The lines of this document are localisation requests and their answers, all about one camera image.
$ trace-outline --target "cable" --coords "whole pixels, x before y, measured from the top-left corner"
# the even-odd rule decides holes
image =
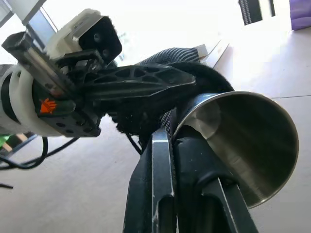
[[[46,158],[60,152],[61,150],[67,148],[68,146],[70,146],[72,143],[74,143],[78,139],[79,139],[78,137],[75,137],[75,138],[71,139],[70,141],[66,142],[65,144],[63,144],[62,146],[60,146],[60,147],[52,150],[51,152],[47,153],[48,152],[48,140],[46,137],[43,137],[42,138],[42,140],[43,140],[43,151],[42,151],[41,157],[29,160],[29,161],[24,162],[22,164],[17,164],[17,163],[15,163],[9,159],[0,157],[0,161],[3,161],[9,165],[9,166],[0,166],[0,170],[9,170],[9,169],[14,169],[14,168],[19,168],[19,169],[34,168],[34,167],[40,165],[44,161],[44,159],[46,159]]]
[[[142,154],[141,148],[139,148],[139,146],[136,144],[136,142],[134,142],[134,140],[128,133],[125,133],[125,135],[127,139],[130,141],[130,143],[132,144],[132,146],[134,147],[134,149],[138,152],[139,155],[141,155]]]

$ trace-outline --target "silver cylindrical cup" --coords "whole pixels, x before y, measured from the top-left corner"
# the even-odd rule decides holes
[[[192,126],[240,181],[249,208],[273,197],[290,178],[298,157],[298,135],[289,114],[271,99],[235,91],[201,94],[178,115],[173,139]]]

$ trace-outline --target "orange warning label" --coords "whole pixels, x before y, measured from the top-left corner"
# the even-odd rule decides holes
[[[49,100],[49,98],[41,101],[41,110],[40,113],[51,113],[55,110],[57,104],[53,100]]]

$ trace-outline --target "metal cup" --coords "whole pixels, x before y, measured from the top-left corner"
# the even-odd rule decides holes
[[[179,112],[173,139],[192,126],[240,181],[248,208],[273,197],[290,178],[298,135],[289,114],[271,99],[235,91],[201,94]]]

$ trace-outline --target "gray concrete floor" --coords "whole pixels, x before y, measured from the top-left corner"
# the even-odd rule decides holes
[[[237,90],[274,98],[292,116],[300,140],[292,177],[251,214],[260,232],[309,233],[311,29],[264,32],[255,26],[250,30],[252,33],[233,40],[216,69]],[[1,172],[0,181],[15,188],[0,189],[0,232],[122,232],[128,182],[138,155],[109,118],[103,118],[101,127],[99,137],[80,139],[36,169]],[[50,149],[67,140],[50,139]],[[41,148],[41,140],[35,139],[15,158],[39,155]]]

